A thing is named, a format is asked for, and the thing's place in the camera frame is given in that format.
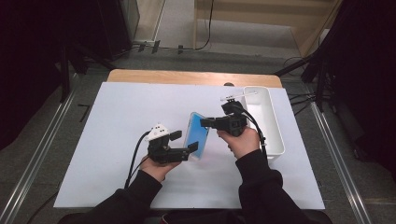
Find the white container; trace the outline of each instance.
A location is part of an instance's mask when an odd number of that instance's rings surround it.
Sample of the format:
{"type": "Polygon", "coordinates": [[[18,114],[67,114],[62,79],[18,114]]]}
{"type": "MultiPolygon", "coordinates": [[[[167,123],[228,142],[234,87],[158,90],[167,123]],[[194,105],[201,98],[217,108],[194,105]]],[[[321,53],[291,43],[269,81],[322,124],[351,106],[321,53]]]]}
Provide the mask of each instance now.
{"type": "MultiPolygon", "coordinates": [[[[285,152],[282,135],[277,125],[271,95],[265,87],[247,86],[244,88],[246,110],[259,124],[265,139],[268,163],[273,162],[285,152]]],[[[249,122],[249,127],[256,129],[249,122]]]]}

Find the hand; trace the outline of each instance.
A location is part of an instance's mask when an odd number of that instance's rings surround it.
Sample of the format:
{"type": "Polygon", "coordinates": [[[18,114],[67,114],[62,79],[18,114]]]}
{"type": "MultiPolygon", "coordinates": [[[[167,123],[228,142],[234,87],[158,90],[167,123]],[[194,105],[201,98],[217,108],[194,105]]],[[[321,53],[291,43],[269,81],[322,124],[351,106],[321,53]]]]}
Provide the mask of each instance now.
{"type": "Polygon", "coordinates": [[[143,163],[140,165],[140,170],[146,172],[148,175],[151,175],[160,183],[165,180],[165,176],[169,171],[181,164],[181,162],[159,164],[158,162],[150,159],[148,156],[145,156],[142,161],[143,163]]]}
{"type": "Polygon", "coordinates": [[[248,153],[260,148],[260,137],[256,130],[245,127],[242,134],[235,137],[225,131],[218,131],[218,135],[239,160],[248,153]]]}

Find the white table surface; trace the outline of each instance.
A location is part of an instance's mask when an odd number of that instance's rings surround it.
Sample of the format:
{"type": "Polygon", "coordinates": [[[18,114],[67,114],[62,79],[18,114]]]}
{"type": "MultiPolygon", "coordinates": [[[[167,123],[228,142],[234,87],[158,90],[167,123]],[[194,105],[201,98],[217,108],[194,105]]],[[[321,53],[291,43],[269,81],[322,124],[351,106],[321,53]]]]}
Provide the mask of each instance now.
{"type": "MultiPolygon", "coordinates": [[[[281,172],[284,190],[303,209],[324,209],[317,181],[284,89],[269,88],[285,153],[270,166],[281,172]]],[[[170,147],[182,147],[191,112],[222,117],[219,99],[243,88],[105,82],[70,162],[54,207],[94,207],[123,188],[140,136],[161,123],[183,136],[170,147]]],[[[142,141],[135,166],[147,154],[142,141]]],[[[227,144],[210,130],[203,157],[183,161],[163,181],[151,208],[240,208],[242,180],[227,144]]]]}

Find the floor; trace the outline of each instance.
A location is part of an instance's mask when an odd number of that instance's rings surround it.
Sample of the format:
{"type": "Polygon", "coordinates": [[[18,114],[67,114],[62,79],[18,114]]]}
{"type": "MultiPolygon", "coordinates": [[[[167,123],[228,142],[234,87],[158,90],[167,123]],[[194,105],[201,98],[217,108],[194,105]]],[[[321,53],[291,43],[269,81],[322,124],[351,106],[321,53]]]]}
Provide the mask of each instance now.
{"type": "MultiPolygon", "coordinates": [[[[138,69],[150,69],[152,67],[158,69],[189,69],[186,64],[178,63],[174,65],[171,63],[179,60],[175,50],[178,45],[183,45],[184,48],[192,47],[193,0],[166,0],[164,5],[161,4],[160,0],[151,1],[159,2],[154,2],[155,6],[164,6],[160,26],[156,31],[154,40],[161,40],[161,47],[171,49],[166,52],[159,52],[157,57],[162,62],[158,64],[148,61],[148,58],[152,57],[148,52],[146,54],[143,52],[140,55],[131,52],[129,56],[121,56],[118,65],[138,69]]],[[[198,46],[202,46],[208,37],[208,21],[201,21],[199,25],[202,32],[198,36],[198,46]]],[[[240,66],[244,71],[250,71],[248,69],[251,69],[252,73],[268,74],[274,68],[268,65],[268,62],[274,62],[281,68],[296,62],[300,57],[289,27],[220,21],[212,22],[210,42],[203,52],[217,54],[210,56],[211,58],[205,58],[205,55],[200,53],[197,53],[197,56],[188,56],[195,60],[189,62],[200,60],[200,63],[191,66],[191,69],[215,70],[218,68],[212,63],[214,58],[219,57],[219,61],[231,61],[233,58],[239,57],[235,55],[244,55],[244,60],[246,60],[244,62],[250,62],[249,66],[238,62],[234,64],[225,63],[222,65],[224,68],[221,69],[238,71],[238,66],[240,66]],[[262,62],[262,67],[260,65],[261,59],[265,59],[265,62],[262,62]]],[[[13,223],[26,223],[33,211],[59,188],[64,177],[62,172],[67,169],[69,159],[73,156],[74,148],[84,127],[86,120],[83,117],[86,111],[84,105],[92,104],[95,93],[100,84],[106,81],[106,75],[108,74],[106,70],[94,64],[90,69],[90,73],[82,77],[80,82],[76,84],[77,86],[74,86],[78,90],[76,98],[63,117],[64,123],[67,125],[58,127],[58,134],[53,136],[53,139],[49,142],[50,149],[47,157],[43,160],[40,170],[34,174],[36,175],[35,182],[29,191],[22,194],[22,197],[26,198],[22,204],[17,205],[17,209],[21,209],[21,211],[13,215],[15,216],[13,223]]],[[[307,91],[307,87],[299,78],[302,71],[303,68],[300,68],[281,78],[282,84],[288,92],[305,93],[307,91]]],[[[52,115],[56,114],[56,111],[60,108],[59,97],[60,91],[51,95],[46,104],[31,120],[33,124],[26,126],[16,142],[0,151],[2,167],[0,171],[0,206],[2,209],[6,207],[11,192],[21,180],[30,158],[34,156],[36,146],[40,145],[41,136],[46,134],[52,115]]],[[[294,109],[298,111],[302,106],[297,105],[294,109]]],[[[296,120],[301,129],[318,186],[326,204],[326,212],[332,218],[333,223],[396,223],[396,185],[389,173],[375,162],[361,162],[354,158],[351,150],[353,146],[347,139],[342,124],[330,108],[325,107],[324,116],[332,130],[332,137],[341,152],[348,173],[353,179],[354,186],[356,186],[370,218],[364,222],[356,221],[356,215],[347,199],[347,189],[340,181],[339,171],[333,164],[332,154],[329,153],[329,144],[323,141],[321,129],[313,111],[314,109],[309,106],[296,116],[296,120]]],[[[37,215],[37,221],[34,223],[54,223],[62,215],[72,212],[75,212],[75,210],[53,211],[48,205],[37,215]]],[[[156,221],[157,219],[153,219],[147,223],[156,223],[156,221]]]]}

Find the black sleeve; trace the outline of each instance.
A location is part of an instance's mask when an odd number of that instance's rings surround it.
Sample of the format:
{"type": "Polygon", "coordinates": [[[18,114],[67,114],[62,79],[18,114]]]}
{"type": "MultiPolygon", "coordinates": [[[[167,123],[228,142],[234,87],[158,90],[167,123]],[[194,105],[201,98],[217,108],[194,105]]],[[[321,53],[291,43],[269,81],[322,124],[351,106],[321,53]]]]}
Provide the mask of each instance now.
{"type": "Polygon", "coordinates": [[[271,170],[266,155],[255,150],[236,161],[243,183],[239,187],[242,212],[251,223],[311,223],[282,189],[279,171],[271,170]]]}
{"type": "Polygon", "coordinates": [[[162,185],[151,175],[138,171],[128,189],[118,189],[90,212],[64,217],[59,224],[144,223],[150,205],[162,185]]]}

